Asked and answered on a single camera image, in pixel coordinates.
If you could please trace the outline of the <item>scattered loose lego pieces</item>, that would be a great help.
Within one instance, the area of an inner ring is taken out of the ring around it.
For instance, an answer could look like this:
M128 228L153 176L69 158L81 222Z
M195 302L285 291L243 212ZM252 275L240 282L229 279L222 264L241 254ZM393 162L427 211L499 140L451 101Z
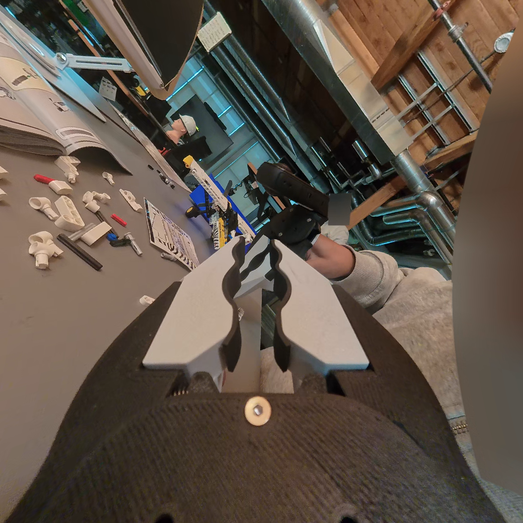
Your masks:
M74 175L76 172L73 169L76 165L75 161L72 157L63 156L58 158L56 164L64 170L65 174L72 176L69 178L70 183L75 180ZM119 239L111 224L102 216L99 204L110 202L108 194L92 191L84 194L82 202L85 203L86 208L90 212L92 211L101 220L100 223L86 225L70 197L73 188L68 183L62 180L51 179L38 173L34 175L34 180L42 183L59 196L54 202L57 212L55 212L53 204L47 197L32 196L28 199L28 205L51 220L60 229L56 240L75 256L94 268L95 271L102 270L101 263L95 260L82 247L78 246L76 244L78 241L92 246L100 239L105 238L108 233L114 233L112 236L109 235L112 244L120 246L133 244L134 239L129 234L125 238ZM10 247L13 247L10 244L10 240L15 239L15 233L25 231L21 229L21 225L15 220L15 218L18 219L20 216L21 214L14 216L13 220L11 220L12 223L1 224L1 258L6 257L7 259L5 262L1 261L2 274L4 274L4 269L7 273L7 262L14 263L15 261L14 251L11 252L12 250L10 250ZM56 245L54 240L53 234L49 231L40 231L28 236L28 255L34 258L36 269L49 270L50 260L62 256L63 250Z

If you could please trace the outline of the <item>mannequin with white hard hat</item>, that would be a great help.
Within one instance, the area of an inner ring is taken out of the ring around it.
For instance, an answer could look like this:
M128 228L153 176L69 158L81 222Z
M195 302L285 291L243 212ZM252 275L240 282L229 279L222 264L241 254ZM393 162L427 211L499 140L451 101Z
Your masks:
M198 130L199 128L192 116L180 115L166 130L166 136L174 146L179 147L185 145Z

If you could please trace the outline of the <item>tan-edged computer monitor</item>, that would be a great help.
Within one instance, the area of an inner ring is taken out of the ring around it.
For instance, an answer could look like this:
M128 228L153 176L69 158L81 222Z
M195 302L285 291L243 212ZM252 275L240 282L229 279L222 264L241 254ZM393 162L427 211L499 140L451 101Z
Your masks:
M85 1L150 93L173 94L203 16L203 1Z

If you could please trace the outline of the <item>white paper sign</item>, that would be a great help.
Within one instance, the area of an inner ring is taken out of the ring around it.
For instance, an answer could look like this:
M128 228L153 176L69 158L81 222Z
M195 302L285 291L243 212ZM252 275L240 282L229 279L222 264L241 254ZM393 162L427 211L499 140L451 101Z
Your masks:
M231 35L230 26L221 12L217 11L208 22L202 25L197 33L197 39L205 51L211 53Z

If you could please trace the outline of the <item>zebra striped sticker sheet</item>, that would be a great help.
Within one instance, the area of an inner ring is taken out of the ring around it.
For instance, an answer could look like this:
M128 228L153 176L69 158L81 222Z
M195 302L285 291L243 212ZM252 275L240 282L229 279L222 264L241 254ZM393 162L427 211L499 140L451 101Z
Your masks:
M190 271L200 265L190 236L147 199L143 199L150 243Z

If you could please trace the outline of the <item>lego instruction booklet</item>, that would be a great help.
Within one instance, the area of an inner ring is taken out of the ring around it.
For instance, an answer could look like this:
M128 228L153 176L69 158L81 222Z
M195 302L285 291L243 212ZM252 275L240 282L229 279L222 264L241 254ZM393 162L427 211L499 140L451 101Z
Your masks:
M73 156L87 148L116 153L74 112L1 29L1 146L48 156Z

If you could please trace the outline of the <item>metal air duct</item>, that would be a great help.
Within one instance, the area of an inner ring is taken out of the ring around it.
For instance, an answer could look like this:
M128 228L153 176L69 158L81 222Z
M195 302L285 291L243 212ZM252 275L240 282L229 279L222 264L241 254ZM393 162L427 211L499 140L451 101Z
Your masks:
M262 1L289 41L336 101L377 161L391 163L433 223L433 245L446 263L455 217L409 153L412 138L401 126L315 1Z

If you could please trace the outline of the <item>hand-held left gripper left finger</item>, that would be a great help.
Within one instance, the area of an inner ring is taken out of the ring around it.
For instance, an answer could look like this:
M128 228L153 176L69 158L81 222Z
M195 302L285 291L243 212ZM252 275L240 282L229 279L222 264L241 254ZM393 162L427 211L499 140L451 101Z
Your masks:
M236 236L182 279L142 360L147 369L213 379L233 372L241 354L239 308L245 237Z

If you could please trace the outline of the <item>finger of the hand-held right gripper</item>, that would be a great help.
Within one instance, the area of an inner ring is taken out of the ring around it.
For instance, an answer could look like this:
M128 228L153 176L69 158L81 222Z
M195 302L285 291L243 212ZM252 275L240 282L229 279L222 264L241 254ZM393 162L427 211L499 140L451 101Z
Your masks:
M268 261L263 262L258 268L252 270L242 281L236 298L238 299L258 289L273 291L273 281L266 278L266 274L270 270L271 265Z
M271 240L265 235L260 236L245 254L245 275L251 274L264 264L270 252Z

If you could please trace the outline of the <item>blue plastic bin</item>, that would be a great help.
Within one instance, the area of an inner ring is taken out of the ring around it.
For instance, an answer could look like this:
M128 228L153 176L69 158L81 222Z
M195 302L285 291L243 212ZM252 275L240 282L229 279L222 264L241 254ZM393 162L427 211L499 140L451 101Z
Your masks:
M211 180L213 180L215 186L217 187L217 189L221 192L221 193L224 193L224 187L219 183L219 181L216 181L215 177L213 176L212 173L208 173L208 176L210 177ZM202 187L201 185L198 185L196 187L196 189L194 189L190 195L189 195L189 198L191 199L192 203L193 204L199 204L198 206L200 207L200 209L204 209L205 208L205 195L207 195L207 192L205 191L204 187ZM250 224L250 222L245 218L245 216L243 215L243 213L240 211L239 207L236 205L236 203L234 202L234 200L232 199L231 196L227 196L227 199L228 201L230 202L231 206L232 206L232 209L238 214L239 216L239 224L241 224L242 222L244 223L244 225L248 226L248 228L250 229L250 231L252 232L252 235L253 236L256 236L257 234L257 231L254 229L254 227Z

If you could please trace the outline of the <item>white yellow lego plane model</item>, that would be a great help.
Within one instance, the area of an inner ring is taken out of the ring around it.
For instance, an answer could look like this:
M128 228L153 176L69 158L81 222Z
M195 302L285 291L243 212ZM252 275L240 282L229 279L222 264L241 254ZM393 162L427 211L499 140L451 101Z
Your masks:
M202 216L205 218L209 226L211 226L211 239L213 240L215 250L224 247L235 236L243 236L246 246L249 246L255 236L252 235L248 226L244 225L243 222L239 224L239 216L232 209L227 199L232 184L229 183L224 193L221 193L213 180L210 179L192 156L185 157L184 164L189 169L189 174L207 192L207 195L205 195L205 208L202 210L198 206L199 204L192 204L185 213L186 217L192 219Z

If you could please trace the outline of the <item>person's right hand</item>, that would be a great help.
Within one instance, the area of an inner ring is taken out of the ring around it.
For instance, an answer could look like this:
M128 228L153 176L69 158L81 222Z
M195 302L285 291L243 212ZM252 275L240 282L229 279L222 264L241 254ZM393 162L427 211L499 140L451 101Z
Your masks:
M305 261L322 276L334 281L350 276L356 264L355 254L350 249L323 234L315 238L305 255Z

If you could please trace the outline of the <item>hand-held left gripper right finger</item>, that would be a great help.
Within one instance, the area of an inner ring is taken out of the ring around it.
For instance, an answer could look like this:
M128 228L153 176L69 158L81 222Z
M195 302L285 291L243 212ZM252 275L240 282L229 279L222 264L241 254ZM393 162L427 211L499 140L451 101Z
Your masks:
M367 370L369 359L331 283L279 240L272 241L276 313L273 353L293 380Z

